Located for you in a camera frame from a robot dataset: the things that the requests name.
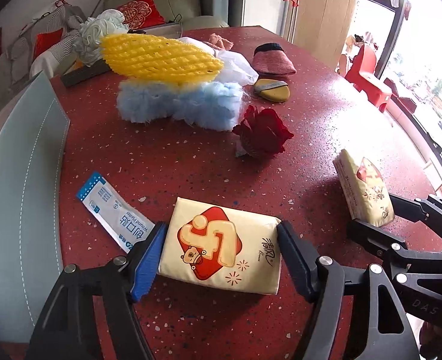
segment white stitching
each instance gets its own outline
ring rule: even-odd
[[[66,127],[64,128],[64,135],[62,136],[61,147],[59,148],[58,167],[56,169],[56,181],[54,184],[54,203],[52,205],[52,225],[53,225],[53,232],[54,232],[54,249],[56,250],[56,261],[58,263],[58,273],[59,274],[61,274],[61,268],[59,267],[58,243],[56,241],[56,186],[58,185],[59,162],[61,161],[61,153],[62,153],[62,149],[64,147],[64,140],[66,139],[66,132],[68,131],[68,126],[69,126],[68,118],[66,117],[66,115],[64,114],[62,109],[61,109],[61,112],[62,112],[62,115],[64,116],[64,119],[66,119]]]
[[[49,111],[51,110],[52,104],[54,103],[54,100],[56,100],[55,98],[52,99],[51,105],[49,106],[49,108],[47,109],[46,115],[44,116],[44,119],[41,123],[41,127],[39,127],[39,131],[38,131],[38,136],[36,137],[36,140],[34,141],[34,146],[33,146],[33,150],[31,151],[31,156],[29,157],[29,162],[27,164],[27,171],[26,171],[26,177],[24,179],[24,186],[23,186],[23,194],[21,196],[21,211],[19,213],[19,263],[21,265],[21,279],[23,280],[23,289],[24,289],[24,296],[26,298],[26,305],[27,305],[27,310],[29,311],[29,316],[31,317],[31,322],[33,323],[33,326],[35,326],[34,324],[34,320],[33,320],[33,316],[31,314],[31,309],[29,308],[29,303],[27,301],[27,293],[26,293],[26,286],[24,284],[24,273],[23,273],[23,258],[22,258],[22,254],[21,254],[21,220],[23,218],[23,202],[24,202],[24,192],[26,190],[26,183],[27,183],[27,175],[29,173],[29,167],[31,166],[31,160],[33,159],[33,154],[34,154],[34,149],[36,148],[36,145],[38,144],[38,139],[39,139],[39,135],[41,133],[41,129],[44,126],[44,122],[46,121],[47,118],[47,114],[49,113]]]

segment yellow oval object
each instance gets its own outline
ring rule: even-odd
[[[200,48],[144,34],[112,34],[101,39],[102,57],[112,71],[145,81],[171,84],[212,81],[223,62]]]

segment child's red chair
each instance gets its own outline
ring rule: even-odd
[[[392,91],[388,85],[374,76],[375,67],[374,50],[364,44],[359,49],[358,55],[353,60],[353,65],[344,78],[354,84],[358,92],[365,91],[369,102],[380,112],[384,112]]]

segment light blue leather mat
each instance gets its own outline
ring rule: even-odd
[[[29,342],[63,269],[58,196],[69,119],[44,73],[0,132],[0,340]]]

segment blue and white packet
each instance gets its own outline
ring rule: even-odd
[[[126,253],[136,242],[144,241],[154,227],[98,172],[91,175],[76,196]]]

